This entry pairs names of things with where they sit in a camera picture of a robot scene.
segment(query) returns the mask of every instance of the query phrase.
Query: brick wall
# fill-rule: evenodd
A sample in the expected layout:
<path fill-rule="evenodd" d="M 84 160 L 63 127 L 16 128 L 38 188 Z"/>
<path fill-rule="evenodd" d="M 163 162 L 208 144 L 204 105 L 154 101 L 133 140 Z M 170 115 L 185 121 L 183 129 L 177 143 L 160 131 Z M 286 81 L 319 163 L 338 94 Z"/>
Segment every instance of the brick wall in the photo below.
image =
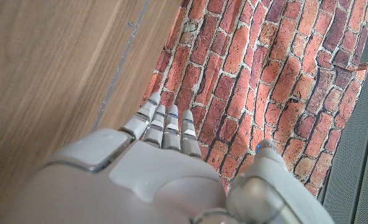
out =
<path fill-rule="evenodd" d="M 183 0 L 144 98 L 192 110 L 225 189 L 266 138 L 317 195 L 366 75 L 367 33 L 368 0 Z"/>

